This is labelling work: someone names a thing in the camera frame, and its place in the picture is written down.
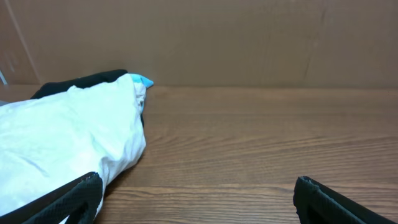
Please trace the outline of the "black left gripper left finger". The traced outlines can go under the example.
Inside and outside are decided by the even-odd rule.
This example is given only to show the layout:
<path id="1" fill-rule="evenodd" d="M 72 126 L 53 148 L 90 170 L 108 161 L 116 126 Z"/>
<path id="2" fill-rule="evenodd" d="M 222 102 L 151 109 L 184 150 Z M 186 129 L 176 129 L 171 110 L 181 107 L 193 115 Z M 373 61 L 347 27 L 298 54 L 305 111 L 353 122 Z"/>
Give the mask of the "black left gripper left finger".
<path id="1" fill-rule="evenodd" d="M 90 224 L 103 196 L 103 181 L 89 172 L 21 208 L 1 216 L 1 223 Z"/>

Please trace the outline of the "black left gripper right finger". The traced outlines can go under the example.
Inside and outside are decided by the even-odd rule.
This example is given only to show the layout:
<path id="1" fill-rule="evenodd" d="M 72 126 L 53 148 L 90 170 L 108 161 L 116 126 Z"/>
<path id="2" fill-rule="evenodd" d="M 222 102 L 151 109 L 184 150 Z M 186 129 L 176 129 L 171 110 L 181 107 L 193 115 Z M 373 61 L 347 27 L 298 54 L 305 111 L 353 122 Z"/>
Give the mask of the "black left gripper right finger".
<path id="1" fill-rule="evenodd" d="M 301 224 L 395 224 L 307 176 L 298 177 L 293 203 Z"/>

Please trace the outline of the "beige khaki shorts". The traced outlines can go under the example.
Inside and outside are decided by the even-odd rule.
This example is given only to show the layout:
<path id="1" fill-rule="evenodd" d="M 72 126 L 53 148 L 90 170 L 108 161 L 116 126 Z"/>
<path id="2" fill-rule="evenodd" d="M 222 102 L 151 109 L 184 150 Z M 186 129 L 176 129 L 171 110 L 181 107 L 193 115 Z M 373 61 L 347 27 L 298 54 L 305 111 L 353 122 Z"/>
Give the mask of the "beige khaki shorts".
<path id="1" fill-rule="evenodd" d="M 153 82 L 114 82 L 1 106 L 1 213 L 89 172 L 103 186 L 134 166 L 146 146 L 141 115 Z"/>

